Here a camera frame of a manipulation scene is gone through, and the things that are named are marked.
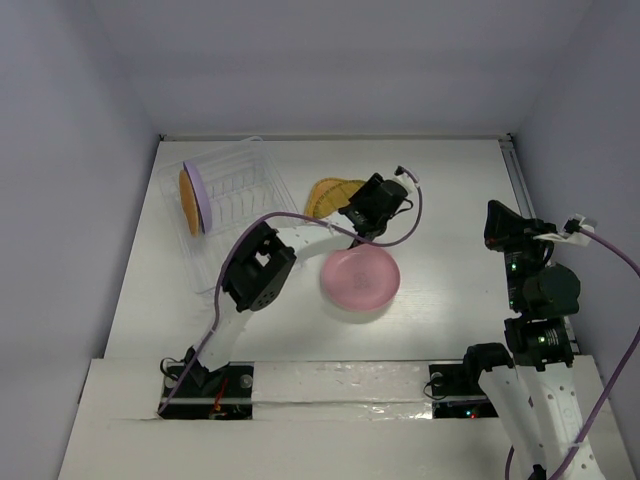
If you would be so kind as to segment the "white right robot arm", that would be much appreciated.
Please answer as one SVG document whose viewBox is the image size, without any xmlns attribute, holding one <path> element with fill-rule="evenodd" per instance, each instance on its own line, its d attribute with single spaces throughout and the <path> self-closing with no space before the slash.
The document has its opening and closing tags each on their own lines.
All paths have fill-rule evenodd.
<svg viewBox="0 0 640 480">
<path fill-rule="evenodd" d="M 504 257 L 514 317 L 504 343 L 469 347 L 462 384 L 483 392 L 496 410 L 525 479 L 601 479 L 583 429 L 565 319 L 579 310 L 581 283 L 553 263 L 554 224 L 524 218 L 497 200 L 487 206 L 485 246 Z"/>
</svg>

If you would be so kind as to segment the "woven bamboo square plate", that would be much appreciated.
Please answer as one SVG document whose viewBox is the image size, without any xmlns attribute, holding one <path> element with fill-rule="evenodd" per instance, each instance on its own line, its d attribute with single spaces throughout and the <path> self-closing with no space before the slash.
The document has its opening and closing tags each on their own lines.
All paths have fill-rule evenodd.
<svg viewBox="0 0 640 480">
<path fill-rule="evenodd" d="M 316 182 L 311 188 L 305 209 L 304 214 L 306 216 L 314 217 L 314 210 L 316 208 L 317 203 L 319 202 L 321 196 L 331 187 L 333 181 L 329 178 L 325 178 Z"/>
</svg>

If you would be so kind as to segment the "purple round plate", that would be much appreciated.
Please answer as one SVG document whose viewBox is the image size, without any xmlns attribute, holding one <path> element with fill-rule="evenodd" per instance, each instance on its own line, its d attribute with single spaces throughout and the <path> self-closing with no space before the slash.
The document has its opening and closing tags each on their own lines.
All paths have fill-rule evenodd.
<svg viewBox="0 0 640 480">
<path fill-rule="evenodd" d="M 192 185 L 192 190 L 194 192 L 195 201 L 199 211 L 201 230 L 203 233 L 209 233 L 213 225 L 213 216 L 204 180 L 198 168 L 190 161 L 185 161 L 183 163 L 183 170 L 189 176 Z"/>
</svg>

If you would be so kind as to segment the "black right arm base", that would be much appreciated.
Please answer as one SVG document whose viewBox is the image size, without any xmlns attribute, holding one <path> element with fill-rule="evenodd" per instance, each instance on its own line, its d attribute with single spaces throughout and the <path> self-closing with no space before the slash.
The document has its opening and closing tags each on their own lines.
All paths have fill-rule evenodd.
<svg viewBox="0 0 640 480">
<path fill-rule="evenodd" d="M 430 364 L 423 394 L 431 401 L 434 419 L 498 417 L 488 397 L 468 379 L 461 363 Z"/>
</svg>

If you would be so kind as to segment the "pink round plate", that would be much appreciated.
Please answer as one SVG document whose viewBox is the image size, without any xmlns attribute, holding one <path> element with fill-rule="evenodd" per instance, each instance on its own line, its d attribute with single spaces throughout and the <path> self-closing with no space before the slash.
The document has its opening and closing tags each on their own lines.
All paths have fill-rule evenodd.
<svg viewBox="0 0 640 480">
<path fill-rule="evenodd" d="M 373 312 L 396 296 L 400 269 L 383 248 L 360 245 L 331 253 L 320 272 L 324 294 L 338 307 L 351 312 Z"/>
</svg>

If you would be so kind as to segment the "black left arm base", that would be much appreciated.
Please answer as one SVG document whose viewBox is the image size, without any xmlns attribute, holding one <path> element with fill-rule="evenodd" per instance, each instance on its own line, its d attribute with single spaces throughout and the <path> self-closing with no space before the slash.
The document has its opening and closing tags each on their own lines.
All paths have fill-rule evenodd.
<svg viewBox="0 0 640 480">
<path fill-rule="evenodd" d="M 185 364 L 167 360 L 161 367 L 164 385 L 158 409 L 168 420 L 249 420 L 253 413 L 254 365 L 231 363 L 209 372 L 198 363 L 174 390 Z"/>
</svg>

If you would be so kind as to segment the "orange wooden round plate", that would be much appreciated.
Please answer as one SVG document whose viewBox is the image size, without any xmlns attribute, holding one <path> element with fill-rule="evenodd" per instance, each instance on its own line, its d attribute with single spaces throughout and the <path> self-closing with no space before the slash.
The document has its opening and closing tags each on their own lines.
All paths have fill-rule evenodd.
<svg viewBox="0 0 640 480">
<path fill-rule="evenodd" d="M 179 191 L 181 207 L 187 221 L 189 232 L 192 237 L 197 237 L 201 232 L 200 213 L 195 196 L 195 190 L 186 170 L 180 171 Z"/>
</svg>

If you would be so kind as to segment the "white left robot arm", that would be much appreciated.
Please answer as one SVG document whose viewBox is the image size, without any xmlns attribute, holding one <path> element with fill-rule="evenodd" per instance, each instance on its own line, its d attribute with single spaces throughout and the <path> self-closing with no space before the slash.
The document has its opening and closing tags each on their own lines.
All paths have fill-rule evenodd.
<svg viewBox="0 0 640 480">
<path fill-rule="evenodd" d="M 400 238 L 380 242 L 410 196 L 417 196 L 414 224 Z M 213 320 L 185 355 L 186 381 L 195 392 L 209 395 L 221 383 L 221 368 L 251 316 L 270 306 L 293 269 L 313 257 L 361 245 L 397 246 L 417 229 L 423 210 L 418 177 L 398 167 L 391 179 L 372 175 L 348 204 L 325 218 L 274 211 L 253 222 L 239 236 L 224 260 L 213 297 Z"/>
</svg>

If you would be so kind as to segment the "small woven bamboo plate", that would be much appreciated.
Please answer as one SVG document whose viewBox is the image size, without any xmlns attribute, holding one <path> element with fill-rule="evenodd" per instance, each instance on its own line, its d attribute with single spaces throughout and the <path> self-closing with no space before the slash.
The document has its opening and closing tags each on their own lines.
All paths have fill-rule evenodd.
<svg viewBox="0 0 640 480">
<path fill-rule="evenodd" d="M 321 196 L 313 218 L 323 219 L 349 204 L 349 199 L 365 184 L 364 180 L 329 178 L 331 187 Z"/>
</svg>

